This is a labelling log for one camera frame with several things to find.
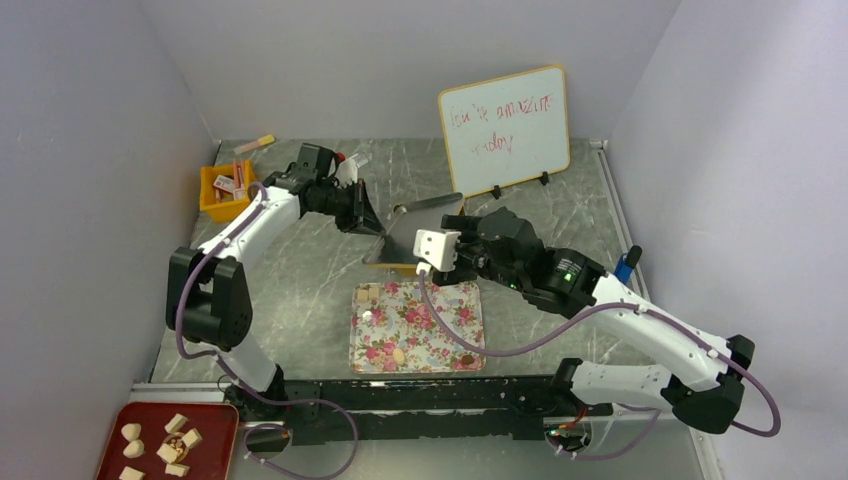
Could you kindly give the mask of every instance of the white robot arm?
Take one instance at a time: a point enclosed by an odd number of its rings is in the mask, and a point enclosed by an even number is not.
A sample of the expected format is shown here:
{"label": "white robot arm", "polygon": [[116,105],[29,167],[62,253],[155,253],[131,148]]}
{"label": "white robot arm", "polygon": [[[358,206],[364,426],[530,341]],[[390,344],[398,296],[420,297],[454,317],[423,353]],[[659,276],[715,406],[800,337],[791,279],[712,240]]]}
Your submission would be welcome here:
{"label": "white robot arm", "polygon": [[[253,309],[246,273],[271,242],[307,212],[334,216],[339,230],[347,233],[380,235],[383,227],[354,162],[332,150],[304,144],[297,160],[285,172],[271,174],[263,185],[264,196],[256,196],[221,233],[196,249],[179,248],[171,255],[166,324],[176,329],[183,300],[186,340],[205,344],[207,350],[211,347],[239,379],[266,398],[285,400],[283,370],[250,333]],[[204,258],[182,299],[185,285]],[[255,402],[252,408],[261,415],[263,405]]]}
{"label": "white robot arm", "polygon": [[[587,406],[620,403],[671,409],[684,423],[708,433],[723,433],[731,425],[744,387],[740,372],[730,369],[720,357],[731,358],[747,369],[753,342],[741,335],[724,339],[687,325],[637,295],[585,255],[545,247],[532,225],[506,208],[484,217],[445,215],[441,226],[446,233],[419,230],[414,249],[416,256],[436,267],[433,282],[437,285],[479,276],[517,290],[540,310],[567,318],[594,305],[637,306],[602,310],[587,321],[651,356],[657,364],[611,366],[563,359],[554,381],[564,395]],[[648,311],[672,323],[642,314]],[[706,349],[684,331],[700,339]],[[509,353],[523,353],[539,345]]]}

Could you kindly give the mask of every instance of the gray marble surface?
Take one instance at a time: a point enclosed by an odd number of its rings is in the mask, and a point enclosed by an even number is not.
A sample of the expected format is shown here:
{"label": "gray marble surface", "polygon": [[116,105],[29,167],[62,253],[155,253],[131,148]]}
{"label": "gray marble surface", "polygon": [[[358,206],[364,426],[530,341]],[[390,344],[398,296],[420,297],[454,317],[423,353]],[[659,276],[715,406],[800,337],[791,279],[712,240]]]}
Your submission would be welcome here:
{"label": "gray marble surface", "polygon": [[[451,191],[447,155],[441,139],[303,140],[370,161],[360,170],[377,214],[385,219],[392,206]],[[249,154],[259,178],[285,170],[297,156],[301,140],[277,142]],[[232,161],[226,141],[217,164]],[[612,269],[621,253],[607,188],[588,141],[573,140],[571,165],[551,175],[543,187],[527,182],[491,195],[468,199],[466,212],[485,215],[506,206],[530,220],[547,245],[570,247]],[[192,236],[197,245],[223,229],[200,214]],[[252,332],[265,352],[291,379],[357,378],[349,363],[350,308],[354,287],[364,282],[402,279],[389,270],[362,265],[374,237],[338,232],[330,217],[309,213],[271,244],[254,269],[248,286],[254,305]],[[485,280],[482,292],[486,344],[515,348],[548,333],[564,320],[526,304],[521,295]],[[207,358],[185,361],[174,334],[165,332],[153,382],[214,381],[221,372]],[[550,374],[565,357],[599,363],[652,363],[620,340],[591,325],[591,320],[526,355],[489,358],[479,372],[462,375]]]}

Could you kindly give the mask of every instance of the whiteboard stand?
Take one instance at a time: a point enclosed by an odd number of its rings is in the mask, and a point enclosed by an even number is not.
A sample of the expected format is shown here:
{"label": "whiteboard stand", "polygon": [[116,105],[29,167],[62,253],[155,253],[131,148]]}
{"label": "whiteboard stand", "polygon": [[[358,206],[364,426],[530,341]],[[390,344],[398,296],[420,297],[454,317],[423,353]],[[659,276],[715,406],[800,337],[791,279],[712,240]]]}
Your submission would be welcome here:
{"label": "whiteboard stand", "polygon": [[565,70],[550,66],[451,88],[439,113],[455,192],[491,192],[565,170],[570,161]]}
{"label": "whiteboard stand", "polygon": [[[548,172],[542,172],[542,175],[539,177],[539,183],[541,183],[542,186],[544,187],[547,184],[549,184],[550,182],[551,182],[551,176],[548,175]],[[492,194],[493,197],[495,197],[495,200],[501,198],[501,186],[500,185],[493,186],[492,191],[490,193]]]}

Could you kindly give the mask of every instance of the yellow basket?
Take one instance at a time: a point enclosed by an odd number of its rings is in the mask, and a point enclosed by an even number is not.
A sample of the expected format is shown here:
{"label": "yellow basket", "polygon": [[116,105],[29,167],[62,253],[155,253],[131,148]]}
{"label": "yellow basket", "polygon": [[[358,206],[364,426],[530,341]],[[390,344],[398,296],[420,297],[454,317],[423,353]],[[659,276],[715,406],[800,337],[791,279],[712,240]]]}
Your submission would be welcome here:
{"label": "yellow basket", "polygon": [[[247,184],[256,181],[256,175],[253,173],[253,166],[250,160],[244,162],[245,177]],[[215,203],[215,188],[212,184],[218,175],[233,176],[233,165],[220,165],[217,167],[202,167],[200,169],[200,211],[206,212],[212,220],[217,223],[232,221],[234,218],[250,205],[249,198],[241,200],[229,200],[221,203]]]}

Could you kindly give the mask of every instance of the pink rose pattern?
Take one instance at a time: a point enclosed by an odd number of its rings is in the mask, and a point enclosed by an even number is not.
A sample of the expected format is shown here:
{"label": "pink rose pattern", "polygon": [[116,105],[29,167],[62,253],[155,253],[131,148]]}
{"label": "pink rose pattern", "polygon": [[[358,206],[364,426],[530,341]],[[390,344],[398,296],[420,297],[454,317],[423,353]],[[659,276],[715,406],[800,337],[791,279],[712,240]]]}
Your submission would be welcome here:
{"label": "pink rose pattern", "polygon": [[[428,283],[427,290],[436,311],[454,332],[485,346],[477,284],[438,287]],[[368,310],[370,321],[361,320]],[[354,298],[353,312],[350,361],[355,372],[436,373],[480,370],[485,365],[485,357],[457,345],[439,328],[421,299],[418,282],[384,283],[379,300],[357,303]],[[402,363],[395,358],[397,349],[403,352]]]}

